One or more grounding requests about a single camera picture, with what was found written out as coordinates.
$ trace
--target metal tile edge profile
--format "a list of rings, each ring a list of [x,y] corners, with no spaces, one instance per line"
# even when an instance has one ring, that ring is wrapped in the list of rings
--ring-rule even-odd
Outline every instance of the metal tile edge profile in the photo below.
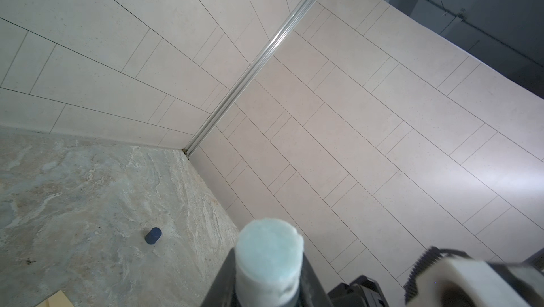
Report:
[[[296,24],[303,18],[303,16],[308,12],[310,7],[316,2],[316,0],[302,0],[296,6],[295,10],[289,15],[285,20],[283,25],[277,31],[275,36],[270,39],[268,44],[264,46],[261,52],[257,55],[255,60],[249,65],[246,71],[241,75],[240,79],[236,84],[231,88],[227,95],[223,98],[221,103],[215,108],[212,114],[200,127],[198,132],[193,136],[189,144],[183,151],[186,153],[187,157],[190,157],[191,154],[196,150],[200,145],[200,142],[206,138],[208,133],[213,129],[215,124],[221,119],[221,117],[227,112],[227,110],[235,103],[236,99],[244,91],[244,89],[249,85],[251,80],[259,73],[263,66],[267,63],[268,59],[274,54],[278,46],[281,44],[283,39],[289,35],[289,33],[295,28]]]

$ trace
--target white plastic part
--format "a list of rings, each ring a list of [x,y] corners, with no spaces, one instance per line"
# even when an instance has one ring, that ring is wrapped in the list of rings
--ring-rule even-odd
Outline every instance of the white plastic part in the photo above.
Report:
[[[235,246],[236,296],[243,307],[279,307],[298,292],[304,240],[288,222],[249,222]]]

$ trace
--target blue cylindrical object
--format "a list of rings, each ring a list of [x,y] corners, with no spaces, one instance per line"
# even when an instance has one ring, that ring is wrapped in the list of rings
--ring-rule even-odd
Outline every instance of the blue cylindrical object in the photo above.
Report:
[[[145,242],[148,244],[155,244],[162,234],[163,232],[159,228],[155,227],[147,233],[145,236]]]

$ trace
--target cylindrical foam sponge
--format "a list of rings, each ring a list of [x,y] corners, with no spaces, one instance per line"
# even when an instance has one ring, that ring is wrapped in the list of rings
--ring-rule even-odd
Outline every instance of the cylindrical foam sponge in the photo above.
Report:
[[[243,307],[279,307],[298,292],[304,240],[288,222],[249,222],[235,246],[236,296]]]

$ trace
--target tile wall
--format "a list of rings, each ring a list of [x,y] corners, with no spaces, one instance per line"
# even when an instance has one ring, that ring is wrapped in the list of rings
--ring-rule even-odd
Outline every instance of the tile wall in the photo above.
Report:
[[[183,148],[299,2],[0,0],[0,125]]]
[[[382,0],[318,0],[191,161],[239,228],[296,225],[326,290],[400,306],[427,247],[544,247],[543,158],[542,99]]]

